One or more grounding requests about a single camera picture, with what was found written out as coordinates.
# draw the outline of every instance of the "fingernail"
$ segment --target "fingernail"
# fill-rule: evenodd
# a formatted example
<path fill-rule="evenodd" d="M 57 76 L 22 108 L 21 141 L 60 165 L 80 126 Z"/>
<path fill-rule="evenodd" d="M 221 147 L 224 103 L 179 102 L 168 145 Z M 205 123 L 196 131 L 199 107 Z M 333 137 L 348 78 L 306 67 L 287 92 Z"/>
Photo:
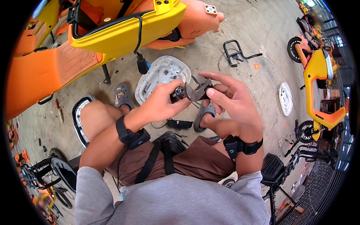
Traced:
<path fill-rule="evenodd" d="M 211 96 L 214 94 L 214 89 L 209 88 L 209 89 L 206 91 L 206 94 L 207 94 L 207 96 L 211 97 Z"/>

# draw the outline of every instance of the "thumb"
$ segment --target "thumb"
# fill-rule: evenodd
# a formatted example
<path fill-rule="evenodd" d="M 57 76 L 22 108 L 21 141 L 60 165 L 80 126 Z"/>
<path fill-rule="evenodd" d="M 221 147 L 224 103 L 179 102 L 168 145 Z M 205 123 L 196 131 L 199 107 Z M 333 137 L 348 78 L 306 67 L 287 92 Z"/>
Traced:
<path fill-rule="evenodd" d="M 228 97 L 226 97 L 226 95 L 224 95 L 223 93 L 215 90 L 214 88 L 209 88 L 206 91 L 206 95 L 216 104 L 218 104 L 219 106 L 223 107 L 225 110 L 227 110 L 228 108 L 230 108 L 232 106 L 232 101 L 231 99 L 229 99 Z"/>

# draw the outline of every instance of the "wrench jaw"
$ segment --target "wrench jaw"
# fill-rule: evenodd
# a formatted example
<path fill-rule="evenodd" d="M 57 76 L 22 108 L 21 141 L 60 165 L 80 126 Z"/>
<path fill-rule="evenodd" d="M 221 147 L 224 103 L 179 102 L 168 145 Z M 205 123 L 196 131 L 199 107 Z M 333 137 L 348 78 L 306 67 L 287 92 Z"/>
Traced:
<path fill-rule="evenodd" d="M 197 86 L 194 90 L 188 83 L 185 83 L 186 97 L 192 102 L 209 99 L 206 95 L 206 90 L 212 87 L 211 79 L 200 75 L 192 76 L 192 78 L 199 86 Z"/>

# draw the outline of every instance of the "white plastic cover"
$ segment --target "white plastic cover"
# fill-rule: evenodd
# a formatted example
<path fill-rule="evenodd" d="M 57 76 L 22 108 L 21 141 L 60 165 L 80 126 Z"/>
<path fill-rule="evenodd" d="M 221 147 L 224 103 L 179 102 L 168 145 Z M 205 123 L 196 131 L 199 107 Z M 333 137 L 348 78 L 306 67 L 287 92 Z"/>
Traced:
<path fill-rule="evenodd" d="M 177 78 L 189 83 L 191 79 L 189 67 L 175 57 L 161 56 L 151 64 L 147 74 L 140 78 L 135 90 L 135 99 L 142 105 L 158 84 L 167 84 Z"/>
<path fill-rule="evenodd" d="M 279 88 L 279 100 L 285 116 L 290 115 L 292 110 L 291 92 L 287 83 L 282 83 Z"/>

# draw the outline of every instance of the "screwdriver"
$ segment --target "screwdriver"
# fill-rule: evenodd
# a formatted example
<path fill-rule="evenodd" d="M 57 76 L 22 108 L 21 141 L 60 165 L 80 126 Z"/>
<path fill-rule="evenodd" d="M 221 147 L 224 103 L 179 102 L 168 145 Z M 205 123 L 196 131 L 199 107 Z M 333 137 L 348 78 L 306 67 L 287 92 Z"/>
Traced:
<path fill-rule="evenodd" d="M 61 111 L 60 107 L 59 107 L 59 102 L 58 102 L 58 99 L 55 100 L 55 105 L 56 105 L 56 108 L 58 110 L 58 113 L 59 113 L 59 117 L 60 117 L 60 123 L 62 124 L 63 123 L 63 112 Z"/>

